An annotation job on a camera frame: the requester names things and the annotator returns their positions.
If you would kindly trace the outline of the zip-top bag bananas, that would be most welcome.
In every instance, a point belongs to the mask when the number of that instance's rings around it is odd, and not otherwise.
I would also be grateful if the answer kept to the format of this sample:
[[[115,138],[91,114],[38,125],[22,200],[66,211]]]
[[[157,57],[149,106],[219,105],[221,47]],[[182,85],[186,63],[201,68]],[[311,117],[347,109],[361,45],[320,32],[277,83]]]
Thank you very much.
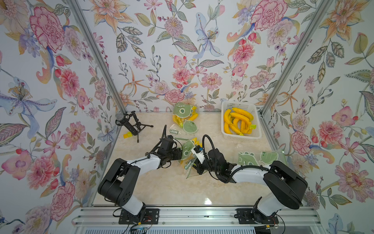
[[[178,160],[179,165],[184,170],[186,178],[198,176],[197,164],[200,163],[198,157],[194,154],[195,147],[201,148],[200,141],[195,137],[182,144],[182,157]]]
[[[270,165],[274,161],[280,161],[286,166],[289,166],[287,158],[283,152],[283,150],[276,150],[276,151],[262,151],[262,152],[249,152],[243,151],[238,153],[238,160],[237,165],[234,167],[233,170],[240,169],[245,166],[257,166],[257,167],[264,167],[270,168]],[[235,175],[248,175],[248,176],[255,176],[255,175],[263,175],[267,173],[266,170],[260,170],[256,168],[244,168],[239,170]]]
[[[198,117],[196,106],[182,102],[176,103],[172,113],[174,124],[170,127],[169,133],[177,140],[187,140],[198,132],[195,122]]]

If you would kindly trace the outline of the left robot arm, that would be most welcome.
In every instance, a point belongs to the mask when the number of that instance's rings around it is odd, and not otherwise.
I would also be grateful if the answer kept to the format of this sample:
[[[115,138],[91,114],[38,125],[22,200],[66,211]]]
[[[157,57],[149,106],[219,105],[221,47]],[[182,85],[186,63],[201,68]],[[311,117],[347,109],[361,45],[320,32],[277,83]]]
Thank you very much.
[[[133,195],[139,176],[180,160],[182,153],[174,137],[167,135],[165,126],[160,141],[144,157],[133,161],[116,159],[97,191],[106,201],[119,206],[139,222],[146,213],[146,204]]]

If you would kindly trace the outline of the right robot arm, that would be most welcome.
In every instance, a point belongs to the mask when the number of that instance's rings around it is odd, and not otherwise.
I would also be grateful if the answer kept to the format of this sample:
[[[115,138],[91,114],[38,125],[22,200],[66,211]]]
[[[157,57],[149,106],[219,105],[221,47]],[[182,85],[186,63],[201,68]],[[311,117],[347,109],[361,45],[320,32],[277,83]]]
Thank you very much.
[[[238,165],[226,161],[224,155],[211,144],[212,149],[206,152],[205,142],[195,146],[191,153],[197,158],[194,168],[198,174],[205,171],[214,174],[212,177],[222,183],[256,183],[266,185],[270,193],[259,198],[251,213],[254,217],[268,218],[283,209],[297,210],[308,187],[305,179],[279,160],[269,166]]]

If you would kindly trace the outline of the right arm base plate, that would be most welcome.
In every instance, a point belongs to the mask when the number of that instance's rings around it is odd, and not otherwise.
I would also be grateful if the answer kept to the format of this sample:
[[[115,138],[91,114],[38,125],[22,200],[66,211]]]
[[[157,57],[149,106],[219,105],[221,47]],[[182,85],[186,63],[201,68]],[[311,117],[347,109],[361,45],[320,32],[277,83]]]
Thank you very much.
[[[258,209],[259,200],[252,208],[238,208],[234,217],[238,219],[239,224],[262,224],[262,225],[276,225],[279,223],[275,213],[270,216],[265,216]]]

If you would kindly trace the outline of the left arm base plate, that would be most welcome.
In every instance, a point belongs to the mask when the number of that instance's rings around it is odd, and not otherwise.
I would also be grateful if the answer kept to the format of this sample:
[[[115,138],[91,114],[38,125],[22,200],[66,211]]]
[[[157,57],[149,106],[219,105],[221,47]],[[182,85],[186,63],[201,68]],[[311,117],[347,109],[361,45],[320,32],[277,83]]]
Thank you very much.
[[[159,209],[151,209],[143,206],[139,214],[132,214],[124,209],[119,216],[119,224],[158,224],[160,218]]]

